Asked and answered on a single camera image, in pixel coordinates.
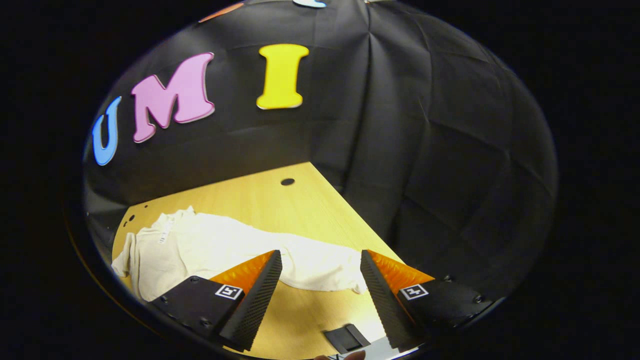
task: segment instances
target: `letter m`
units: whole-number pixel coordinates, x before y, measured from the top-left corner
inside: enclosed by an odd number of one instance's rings
[[[175,113],[175,121],[178,123],[196,121],[213,113],[215,107],[213,102],[207,100],[204,85],[205,70],[212,59],[212,53],[204,53],[184,60],[173,73],[166,88],[156,75],[152,75],[131,90],[131,94],[136,97],[136,132],[133,134],[133,141],[144,142],[156,133],[156,126],[150,123],[147,110],[166,129],[171,122],[176,99],[178,111]]]

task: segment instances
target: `clothing tag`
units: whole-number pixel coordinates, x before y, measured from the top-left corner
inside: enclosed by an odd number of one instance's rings
[[[169,222],[164,226],[164,230],[162,231],[162,235],[160,235],[160,240],[158,240],[158,244],[162,245],[166,242],[166,237],[169,236],[169,232],[175,223],[174,219],[170,219]]]

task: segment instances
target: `table surface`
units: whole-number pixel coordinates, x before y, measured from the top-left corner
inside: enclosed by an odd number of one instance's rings
[[[294,179],[293,184],[280,183],[288,178]],[[116,232],[113,259],[121,253],[127,233],[150,227],[161,213],[171,214],[189,206],[197,213],[234,218],[263,231],[296,234],[359,252],[370,249],[402,262],[311,163],[259,172],[133,205]],[[131,289],[130,277],[121,280]],[[242,354],[284,360],[334,355],[337,351],[323,331],[348,323],[355,325],[369,342],[385,336],[368,291],[310,291],[278,281],[253,347]]]

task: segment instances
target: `wrinkled fabric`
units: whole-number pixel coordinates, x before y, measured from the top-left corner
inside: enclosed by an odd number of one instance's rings
[[[131,275],[134,294],[151,301],[189,276],[209,279],[272,250],[280,250],[280,280],[315,291],[367,286],[360,272],[360,253],[302,236],[269,233],[229,217],[186,210],[162,214],[149,228],[128,233],[111,265],[119,276]]]

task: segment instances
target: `light blue letter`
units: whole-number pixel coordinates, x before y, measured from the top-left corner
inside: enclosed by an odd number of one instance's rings
[[[294,3],[302,6],[309,6],[311,8],[324,8],[325,3],[318,3],[316,0],[293,0]]]
[[[101,115],[98,121],[95,122],[95,125],[93,125],[93,154],[95,155],[95,161],[100,166],[106,165],[113,159],[113,155],[116,153],[116,147],[118,147],[118,123],[116,114],[120,100],[122,100],[122,96],[118,96],[107,108],[107,129],[109,134],[107,147],[102,147],[102,119],[104,119],[104,115]]]

